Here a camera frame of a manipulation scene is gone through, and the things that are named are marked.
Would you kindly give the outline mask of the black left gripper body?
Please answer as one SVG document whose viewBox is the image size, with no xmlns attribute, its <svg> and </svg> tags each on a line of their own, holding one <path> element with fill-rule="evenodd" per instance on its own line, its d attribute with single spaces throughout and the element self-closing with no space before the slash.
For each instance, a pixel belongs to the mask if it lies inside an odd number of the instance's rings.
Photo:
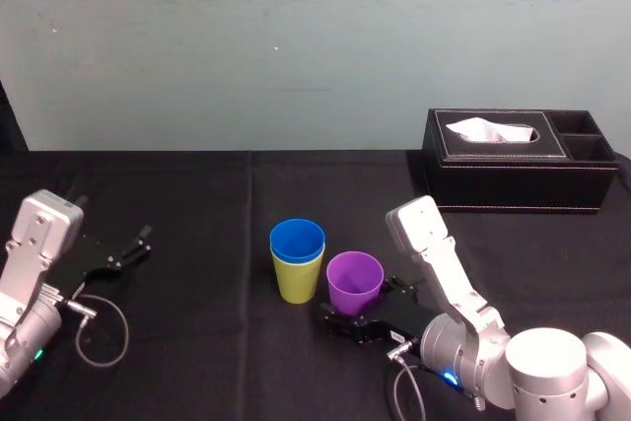
<svg viewBox="0 0 631 421">
<path fill-rule="evenodd" d="M 54 263 L 45 283 L 71 297 L 91 281 L 118 276 L 121 271 L 122 262 L 113 250 L 95 238 L 81 236 Z"/>
</svg>

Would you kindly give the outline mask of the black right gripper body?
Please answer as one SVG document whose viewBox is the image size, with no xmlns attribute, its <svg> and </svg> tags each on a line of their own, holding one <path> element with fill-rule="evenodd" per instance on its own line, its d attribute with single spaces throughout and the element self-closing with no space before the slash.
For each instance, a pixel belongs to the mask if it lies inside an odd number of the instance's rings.
<svg viewBox="0 0 631 421">
<path fill-rule="evenodd" d="M 419 304 L 411 291 L 392 291 L 380 295 L 351 318 L 350 336 L 364 344 L 377 340 L 418 343 L 436 310 Z"/>
</svg>

